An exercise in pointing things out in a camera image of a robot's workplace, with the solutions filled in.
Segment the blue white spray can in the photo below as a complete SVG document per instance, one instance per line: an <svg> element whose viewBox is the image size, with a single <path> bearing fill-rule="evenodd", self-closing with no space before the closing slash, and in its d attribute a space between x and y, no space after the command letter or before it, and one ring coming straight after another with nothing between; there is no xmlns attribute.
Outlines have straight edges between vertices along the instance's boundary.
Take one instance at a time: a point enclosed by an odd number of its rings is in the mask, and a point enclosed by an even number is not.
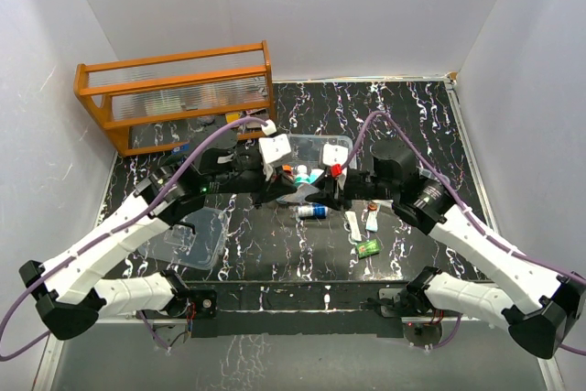
<svg viewBox="0 0 586 391"><path fill-rule="evenodd" d="M294 208L294 216L300 220L325 219L328 216L329 208L323 204L302 204Z"/></svg>

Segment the white bottle green band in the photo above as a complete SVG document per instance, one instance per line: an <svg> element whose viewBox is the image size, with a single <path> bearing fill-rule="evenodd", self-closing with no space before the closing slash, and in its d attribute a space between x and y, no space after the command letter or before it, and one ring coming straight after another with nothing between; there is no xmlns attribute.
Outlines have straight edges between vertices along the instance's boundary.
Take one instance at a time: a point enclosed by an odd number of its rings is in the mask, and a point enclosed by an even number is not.
<svg viewBox="0 0 586 391"><path fill-rule="evenodd" d="M295 183L310 183L310 175L305 165L300 164L296 167Z"/></svg>

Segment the clear first aid box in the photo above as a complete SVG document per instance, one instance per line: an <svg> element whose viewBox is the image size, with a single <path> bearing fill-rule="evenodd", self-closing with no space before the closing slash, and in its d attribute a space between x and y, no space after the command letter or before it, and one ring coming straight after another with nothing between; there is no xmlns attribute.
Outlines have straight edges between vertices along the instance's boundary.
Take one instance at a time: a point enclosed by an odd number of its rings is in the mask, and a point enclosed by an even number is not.
<svg viewBox="0 0 586 391"><path fill-rule="evenodd" d="M348 136L289 135L291 154L283 170L294 180L298 189L277 199L281 204L304 204L306 198L318 192L313 183L324 171L323 153L333 153L337 163L342 164L353 149Z"/></svg>

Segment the white teal ointment tube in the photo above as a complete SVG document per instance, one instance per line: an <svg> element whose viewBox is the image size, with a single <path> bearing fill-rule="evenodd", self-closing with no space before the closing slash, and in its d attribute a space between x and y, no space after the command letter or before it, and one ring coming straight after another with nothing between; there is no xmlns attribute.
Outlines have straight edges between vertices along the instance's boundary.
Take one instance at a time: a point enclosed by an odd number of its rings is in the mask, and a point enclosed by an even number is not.
<svg viewBox="0 0 586 391"><path fill-rule="evenodd" d="M365 229L368 232L376 233L378 231L377 214L378 214L378 210L370 210L368 212L368 215L366 218L366 223L365 223Z"/></svg>

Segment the clear bag teal header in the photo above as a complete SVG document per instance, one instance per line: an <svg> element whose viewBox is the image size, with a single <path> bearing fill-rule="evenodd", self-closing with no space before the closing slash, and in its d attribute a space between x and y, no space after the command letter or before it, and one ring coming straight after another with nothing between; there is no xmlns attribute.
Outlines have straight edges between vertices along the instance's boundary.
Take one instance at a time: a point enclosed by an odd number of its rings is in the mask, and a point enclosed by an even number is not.
<svg viewBox="0 0 586 391"><path fill-rule="evenodd" d="M277 198L280 204L304 204L309 195L318 193L319 190L311 184L303 182L296 187L293 193Z"/></svg>

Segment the clear divider tray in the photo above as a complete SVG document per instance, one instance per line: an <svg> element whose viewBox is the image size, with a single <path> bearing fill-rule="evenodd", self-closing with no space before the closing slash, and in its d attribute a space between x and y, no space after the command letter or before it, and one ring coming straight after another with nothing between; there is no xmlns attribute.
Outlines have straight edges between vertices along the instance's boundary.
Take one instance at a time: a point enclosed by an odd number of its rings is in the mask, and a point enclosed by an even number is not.
<svg viewBox="0 0 586 391"><path fill-rule="evenodd" d="M418 175L425 184L430 184L431 181L435 181L446 188L450 187L450 179L437 170L418 168Z"/></svg>

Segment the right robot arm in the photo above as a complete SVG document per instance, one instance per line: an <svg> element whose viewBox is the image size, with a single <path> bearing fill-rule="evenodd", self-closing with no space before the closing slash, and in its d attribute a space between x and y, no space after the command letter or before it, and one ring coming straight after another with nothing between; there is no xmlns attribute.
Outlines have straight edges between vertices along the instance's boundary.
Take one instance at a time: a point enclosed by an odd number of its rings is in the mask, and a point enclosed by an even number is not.
<svg viewBox="0 0 586 391"><path fill-rule="evenodd" d="M490 280L463 281L432 266L407 284L398 300L421 315L451 310L487 322L537 358L550 359L580 318L585 281L562 276L529 262L510 244L496 245L497 234L459 205L446 184L417 165L403 143L378 141L372 148L373 171L348 168L347 149L326 145L320 153L317 192L308 201L334 210L353 201L391 201L404 223L455 250Z"/></svg>

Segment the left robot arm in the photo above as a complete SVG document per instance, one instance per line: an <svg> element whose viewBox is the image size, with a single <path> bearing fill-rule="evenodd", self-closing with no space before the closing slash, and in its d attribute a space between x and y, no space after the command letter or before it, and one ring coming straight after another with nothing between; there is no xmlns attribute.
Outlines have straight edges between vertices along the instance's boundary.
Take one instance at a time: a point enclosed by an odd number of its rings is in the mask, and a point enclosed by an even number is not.
<svg viewBox="0 0 586 391"><path fill-rule="evenodd" d="M142 180L120 207L67 251L19 274L49 332L65 341L100 318L155 310L170 317L195 315L210 299L164 270L147 277L109 279L107 274L144 242L184 222L210 194L248 193L255 205L292 194L296 187L281 167L291 147L269 138L257 147L208 148L200 164L174 158Z"/></svg>

